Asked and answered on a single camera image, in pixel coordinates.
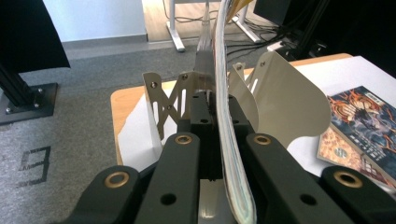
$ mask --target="bolt hole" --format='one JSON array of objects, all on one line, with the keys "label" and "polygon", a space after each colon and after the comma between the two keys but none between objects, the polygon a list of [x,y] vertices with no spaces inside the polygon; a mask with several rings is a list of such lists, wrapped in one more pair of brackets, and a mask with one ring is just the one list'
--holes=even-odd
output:
[{"label": "bolt hole", "polygon": [[192,142],[192,138],[191,138],[190,136],[188,136],[188,135],[181,135],[181,136],[178,136],[178,137],[175,139],[175,141],[176,141],[178,144],[187,145],[187,144],[189,144],[190,142]]},{"label": "bolt hole", "polygon": [[271,139],[266,136],[258,135],[254,137],[254,142],[260,145],[269,145],[271,144]]},{"label": "bolt hole", "polygon": [[342,180],[346,181],[349,184],[356,183],[355,179],[352,176],[350,176],[350,175],[340,175],[340,177],[341,177]]},{"label": "bolt hole", "polygon": [[125,179],[125,176],[123,175],[114,175],[110,178],[110,183],[112,184],[118,184],[122,182]]},{"label": "bolt hole", "polygon": [[163,205],[171,205],[172,203],[176,202],[176,195],[172,193],[164,194],[161,197],[161,203]]},{"label": "bolt hole", "polygon": [[309,194],[302,194],[300,199],[303,203],[308,205],[317,205],[317,200]]},{"label": "bolt hole", "polygon": [[350,172],[337,171],[334,173],[334,178],[344,186],[358,189],[363,186],[363,182]]},{"label": "bolt hole", "polygon": [[157,86],[158,86],[157,82],[151,82],[150,87],[151,87],[152,89],[157,88]]}]

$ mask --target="metal bracket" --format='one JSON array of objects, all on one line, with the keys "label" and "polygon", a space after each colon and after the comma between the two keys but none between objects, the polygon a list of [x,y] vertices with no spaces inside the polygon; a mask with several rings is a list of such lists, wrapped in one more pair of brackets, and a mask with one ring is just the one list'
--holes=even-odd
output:
[{"label": "metal bracket", "polygon": [[146,99],[148,113],[153,114],[150,125],[155,124],[160,138],[164,138],[163,125],[168,117],[175,123],[180,119],[190,118],[190,98],[199,90],[202,74],[196,72],[182,73],[178,76],[175,87],[169,97],[162,88],[161,76],[156,73],[145,73]]}]

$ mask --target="floor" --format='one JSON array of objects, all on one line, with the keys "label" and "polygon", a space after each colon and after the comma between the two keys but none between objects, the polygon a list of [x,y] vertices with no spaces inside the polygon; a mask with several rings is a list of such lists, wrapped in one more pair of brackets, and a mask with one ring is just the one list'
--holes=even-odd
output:
[{"label": "floor", "polygon": [[[171,36],[166,28],[166,22],[169,21],[169,1],[170,0],[145,0],[143,1],[143,9],[145,14],[146,29],[148,33],[149,42],[157,42],[164,40],[171,40]],[[256,22],[268,24],[268,21],[253,14],[253,8],[256,0],[248,5],[247,18]],[[216,18],[217,10],[219,9],[219,2],[209,4],[209,11],[211,18]],[[201,21],[187,21],[182,18],[200,18],[204,15],[205,3],[188,3],[176,4],[175,15],[178,18],[175,22],[175,27],[182,39],[196,38],[201,32]],[[225,27],[226,35],[242,34],[243,32],[233,23]]]}]

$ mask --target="wooden table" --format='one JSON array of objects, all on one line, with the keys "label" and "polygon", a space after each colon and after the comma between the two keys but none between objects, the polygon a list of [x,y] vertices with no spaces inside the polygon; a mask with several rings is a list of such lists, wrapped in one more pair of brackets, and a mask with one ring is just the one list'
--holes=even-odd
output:
[{"label": "wooden table", "polygon": [[[305,65],[305,64],[311,64],[311,63],[327,62],[327,61],[331,61],[331,60],[344,59],[344,58],[349,58],[349,57],[352,57],[352,56],[349,54],[341,53],[341,54],[334,54],[334,55],[330,55],[330,56],[295,61],[295,62],[291,62],[290,64],[293,66],[298,66],[298,65]],[[250,74],[252,70],[253,70],[252,68],[246,69],[245,74]],[[163,89],[173,88],[174,85],[175,85],[175,81],[164,82]],[[118,135],[119,135],[122,127],[125,124],[125,120],[129,116],[129,114],[131,114],[131,112],[134,110],[134,107],[136,106],[137,102],[139,102],[140,98],[142,97],[142,95],[144,93],[145,93],[144,87],[139,86],[139,87],[118,90],[118,91],[113,92],[113,94],[111,94],[111,97],[110,97],[111,111],[112,111],[112,116],[113,116],[114,139],[116,142],[116,153],[117,153],[117,164],[118,165],[122,165],[122,158],[120,155]]]}]

